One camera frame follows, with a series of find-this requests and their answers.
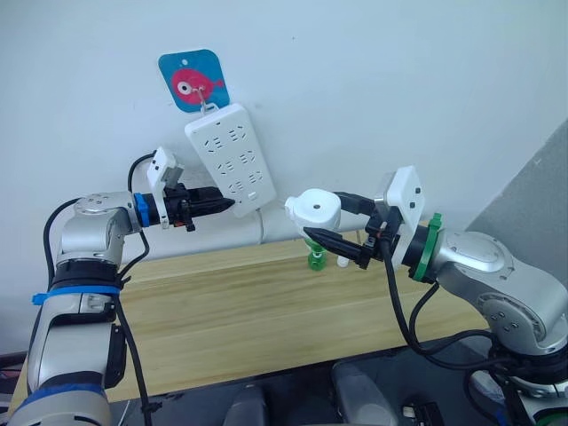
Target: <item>white power strip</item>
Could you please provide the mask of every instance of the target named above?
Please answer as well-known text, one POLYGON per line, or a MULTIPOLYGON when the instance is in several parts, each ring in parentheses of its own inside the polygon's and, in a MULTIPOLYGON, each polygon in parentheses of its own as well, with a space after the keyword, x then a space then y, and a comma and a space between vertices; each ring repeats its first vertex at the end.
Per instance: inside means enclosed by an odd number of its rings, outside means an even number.
POLYGON ((247 110, 231 104, 185 127, 201 161, 233 213, 243 217, 276 198, 276 190, 247 110))

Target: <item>black cable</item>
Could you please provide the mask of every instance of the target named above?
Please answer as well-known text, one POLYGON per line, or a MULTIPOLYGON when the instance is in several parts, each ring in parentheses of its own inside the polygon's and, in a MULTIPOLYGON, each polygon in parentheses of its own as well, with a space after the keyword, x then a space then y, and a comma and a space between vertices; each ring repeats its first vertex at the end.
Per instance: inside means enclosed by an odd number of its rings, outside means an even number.
POLYGON ((150 253, 150 244, 148 244, 148 240, 146 239, 146 236, 144 235, 144 231, 140 230, 139 234, 140 234, 140 238, 142 239, 142 243, 144 244, 144 252, 141 255, 130 260, 130 262, 122 268, 122 270, 118 273, 118 280, 119 281, 123 281, 124 275, 126 275, 126 273, 132 268, 132 266, 137 264, 144 257, 146 257, 148 253, 150 253))
MULTIPOLYGON (((438 291, 439 287, 440 287, 440 285, 436 281, 432 285, 432 287, 426 292, 426 294, 424 296, 422 296, 422 298, 416 304, 416 306, 412 310, 412 313, 410 314, 410 321, 409 321, 408 326, 409 326, 409 329, 410 329, 410 335, 412 336, 413 340, 415 340, 416 342, 418 342, 418 337, 416 336, 416 320, 418 318, 418 314, 420 313, 420 309, 426 304, 426 302, 428 302, 430 300, 430 298, 432 296, 434 296, 434 294, 438 291)), ((467 331, 461 331, 460 333, 456 333, 455 335, 451 335, 451 336, 447 337, 446 339, 444 339, 439 344, 431 346, 430 348, 424 348, 423 346, 421 346, 421 347, 422 347, 422 350, 425 354, 433 355, 435 353, 438 353, 438 352, 444 350, 445 348, 447 348, 451 344, 454 344, 454 343, 460 341, 461 339, 465 339, 466 337, 472 337, 474 335, 487 337, 492 342, 495 341, 495 336, 488 331, 485 331, 485 330, 467 330, 467 331)))
MULTIPOLYGON (((128 179, 127 179, 127 187, 129 192, 132 192, 132 177, 134 175, 134 170, 136 167, 143 161, 149 160, 154 157, 155 151, 151 154, 142 155, 136 161, 132 163, 130 169, 128 171, 128 179)), ((122 268, 122 270, 118 273, 118 280, 124 285, 124 283, 128 279, 124 279, 124 276, 128 273, 132 267, 140 262, 144 257, 150 253, 150 245, 148 244, 148 240, 144 234, 144 231, 140 229, 140 239, 144 244, 144 252, 141 255, 136 256, 132 259, 126 266, 122 268)), ((124 328, 124 334, 126 336, 126 342, 130 348, 130 355, 132 357, 132 364, 134 366, 134 373, 136 375, 136 381, 138 383, 138 391, 140 393, 140 402, 141 402, 141 410, 142 414, 144 415, 144 424, 145 426, 152 425, 152 412, 155 411, 161 404, 150 404, 148 399, 148 392, 146 390, 146 383, 144 382, 144 375, 142 373, 142 364, 140 363, 140 357, 138 355, 138 350, 136 348, 136 343, 134 342, 134 336, 132 335, 132 331, 130 330, 130 326, 126 320, 126 316, 124 315, 124 311, 122 309, 121 301, 119 296, 114 297, 114 301, 116 304, 116 314, 118 316, 119 321, 121 322, 122 327, 124 328)))
POLYGON ((427 360, 429 360, 433 364, 436 364, 439 367, 448 368, 452 370, 500 369, 497 367, 498 364, 514 362, 514 360, 510 358, 496 358, 496 359, 486 359, 484 361, 474 362, 470 364, 454 364, 433 358, 431 354, 428 353, 428 351, 424 350, 420 346, 420 344, 413 339, 412 335, 410 334, 410 330, 408 329, 408 325, 406 324, 405 314, 402 311, 402 305, 400 303, 400 297, 398 295, 397 280, 394 273, 394 267, 392 266, 391 244, 387 240, 379 240, 379 249, 381 250, 385 270, 387 272, 387 281, 389 284, 389 293, 391 299, 390 301, 392 302, 392 309, 395 313, 395 317, 397 319, 400 332, 402 333, 402 336, 404 337, 406 344, 410 346, 410 348, 413 351, 415 351, 419 355, 423 355, 427 360))
POLYGON ((145 160, 149 160, 152 157, 154 157, 154 154, 156 154, 156 152, 154 151, 151 154, 146 154, 146 155, 142 155, 140 158, 138 158, 136 161, 134 161, 132 163, 132 165, 130 166, 130 170, 128 170, 128 190, 130 192, 132 192, 132 176, 134 175, 134 170, 136 169, 136 167, 143 161, 145 160))
POLYGON ((463 393, 465 393, 465 398, 475 408, 475 410, 481 415, 483 415, 488 421, 490 421, 493 424, 500 424, 499 420, 497 420, 497 418, 493 414, 489 413, 483 407, 481 407, 479 403, 473 398, 473 395, 471 394, 471 389, 469 388, 469 379, 471 378, 471 376, 473 376, 473 374, 476 371, 479 370, 473 369, 467 371, 463 376, 463 393))
POLYGON ((51 254, 51 245, 50 245, 51 225, 53 224, 53 221, 55 220, 55 218, 58 216, 59 213, 61 213, 64 209, 66 209, 69 206, 72 206, 78 201, 79 201, 78 198, 74 198, 73 200, 69 200, 61 204, 53 211, 53 213, 50 214, 49 218, 47 219, 47 222, 45 222, 45 226, 43 227, 43 252, 45 253, 45 262, 47 263, 48 288, 51 285, 51 282, 53 281, 53 277, 55 277, 55 266, 53 265, 53 256, 51 254))
MULTIPOLYGON (((127 186, 128 186, 129 192, 132 192, 132 176, 134 175, 134 170, 136 169, 136 167, 141 162, 153 158, 155 154, 156 154, 156 152, 153 151, 151 154, 142 155, 140 158, 138 158, 137 160, 135 160, 132 163, 132 165, 130 166, 130 170, 128 170, 128 179, 127 179, 127 186)), ((124 266, 122 268, 122 270, 118 274, 118 280, 120 280, 120 281, 122 281, 124 279, 124 275, 126 275, 126 273, 130 269, 132 269, 132 266, 137 264, 144 257, 146 257, 148 255, 148 253, 150 253, 150 245, 148 244, 148 240, 146 239, 146 236, 144 235, 144 231, 140 230, 139 234, 140 234, 140 239, 142 240, 142 243, 144 244, 144 252, 140 256, 137 256, 134 259, 132 259, 126 266, 124 266)))
POLYGON ((121 323, 122 329, 124 330, 124 336, 126 337, 126 343, 130 349, 130 355, 132 357, 132 365, 134 366, 134 374, 136 376, 136 382, 138 384, 138 390, 140 392, 140 402, 142 403, 142 415, 144 415, 145 426, 152 425, 152 412, 155 409, 155 405, 150 404, 148 399, 148 392, 146 390, 146 383, 144 382, 144 375, 142 374, 142 363, 140 362, 140 356, 138 355, 138 349, 136 343, 134 342, 134 336, 132 335, 132 330, 126 316, 124 315, 124 310, 122 309, 121 299, 118 295, 113 296, 114 308, 116 309, 116 316, 121 323))

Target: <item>wooden table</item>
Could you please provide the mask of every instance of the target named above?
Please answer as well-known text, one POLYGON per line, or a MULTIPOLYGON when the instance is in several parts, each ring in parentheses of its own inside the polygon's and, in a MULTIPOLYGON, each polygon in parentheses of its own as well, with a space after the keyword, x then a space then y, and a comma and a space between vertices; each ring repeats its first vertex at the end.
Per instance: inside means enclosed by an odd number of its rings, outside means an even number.
MULTIPOLYGON (((357 233, 346 238, 358 239, 357 233)), ((151 395, 260 375, 404 344, 384 268, 307 268, 302 240, 144 262, 121 298, 151 395)), ((406 317, 429 288, 397 272, 406 317)), ((440 289, 419 317, 430 340, 486 327, 466 302, 440 289)), ((24 374, 12 399, 25 398, 24 374)), ((132 365, 109 401, 138 398, 132 365)))

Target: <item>red fish sticker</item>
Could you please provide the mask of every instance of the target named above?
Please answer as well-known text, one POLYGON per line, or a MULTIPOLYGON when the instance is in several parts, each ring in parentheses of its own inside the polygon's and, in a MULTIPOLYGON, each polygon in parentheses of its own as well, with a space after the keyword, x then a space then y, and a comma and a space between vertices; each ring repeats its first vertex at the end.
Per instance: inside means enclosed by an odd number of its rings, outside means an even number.
POLYGON ((208 99, 216 86, 224 87, 223 80, 212 82, 206 75, 189 68, 179 69, 171 77, 171 87, 184 102, 189 104, 201 104, 197 90, 201 90, 203 98, 208 99))
POLYGON ((207 104, 215 104, 219 108, 229 105, 221 65, 212 51, 169 53, 160 57, 158 66, 172 98, 182 111, 200 111, 201 97, 207 104))

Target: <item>fish cartoon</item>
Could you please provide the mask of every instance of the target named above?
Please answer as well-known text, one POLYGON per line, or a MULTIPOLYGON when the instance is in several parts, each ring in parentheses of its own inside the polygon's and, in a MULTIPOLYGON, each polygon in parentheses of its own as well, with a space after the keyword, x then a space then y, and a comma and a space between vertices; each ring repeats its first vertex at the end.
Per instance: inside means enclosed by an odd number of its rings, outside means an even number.
POLYGON ((201 88, 201 95, 207 100, 215 87, 223 87, 223 80, 213 82, 199 71, 181 68, 171 77, 171 86, 181 100, 188 104, 199 105, 201 98, 197 90, 201 88))

